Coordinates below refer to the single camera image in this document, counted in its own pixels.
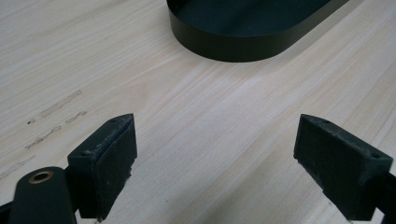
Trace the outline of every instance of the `screw hole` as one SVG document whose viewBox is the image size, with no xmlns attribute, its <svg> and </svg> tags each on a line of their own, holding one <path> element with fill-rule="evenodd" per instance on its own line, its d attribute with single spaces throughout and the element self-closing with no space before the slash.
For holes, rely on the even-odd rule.
<svg viewBox="0 0 396 224">
<path fill-rule="evenodd" d="M 92 152 L 89 151 L 89 150 L 85 150 L 85 151 L 81 152 L 81 155 L 83 155 L 83 156 L 88 156 L 88 155 L 91 155 L 91 154 L 92 154 Z"/>
<path fill-rule="evenodd" d="M 53 176 L 52 171 L 43 171 L 38 174 L 32 175 L 32 177 L 29 178 L 29 183 L 39 184 L 39 183 L 49 180 L 52 176 Z"/>
<path fill-rule="evenodd" d="M 376 154 L 376 153 L 372 153 L 372 157 L 374 157 L 375 159 L 378 159 L 378 158 L 379 158 L 379 155 Z"/>
</svg>

